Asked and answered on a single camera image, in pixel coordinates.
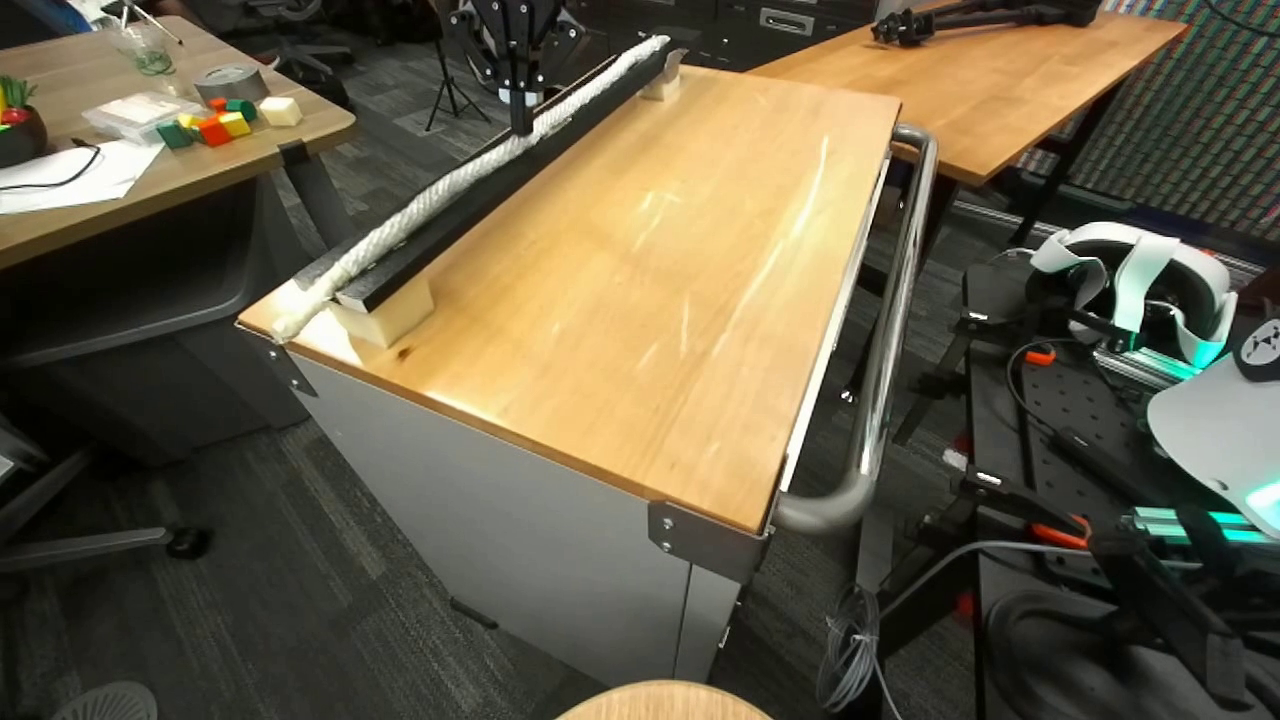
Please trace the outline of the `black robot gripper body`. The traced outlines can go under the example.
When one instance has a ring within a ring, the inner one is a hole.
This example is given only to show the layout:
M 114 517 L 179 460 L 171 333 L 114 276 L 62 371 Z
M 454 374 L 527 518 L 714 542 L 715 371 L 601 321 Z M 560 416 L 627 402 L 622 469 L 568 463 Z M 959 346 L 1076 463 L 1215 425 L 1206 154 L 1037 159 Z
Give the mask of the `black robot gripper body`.
M 543 92 L 554 44 L 586 30 L 568 0 L 456 0 L 454 27 L 482 79 L 510 92 Z

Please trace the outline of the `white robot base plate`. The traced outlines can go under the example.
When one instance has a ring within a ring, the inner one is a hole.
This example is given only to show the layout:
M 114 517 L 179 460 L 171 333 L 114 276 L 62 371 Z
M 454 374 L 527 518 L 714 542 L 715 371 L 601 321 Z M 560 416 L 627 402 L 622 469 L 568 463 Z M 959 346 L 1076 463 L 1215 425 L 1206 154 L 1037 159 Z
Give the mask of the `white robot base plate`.
M 1280 381 L 1249 381 L 1238 360 L 1166 386 L 1150 429 L 1170 460 L 1265 532 L 1280 529 Z

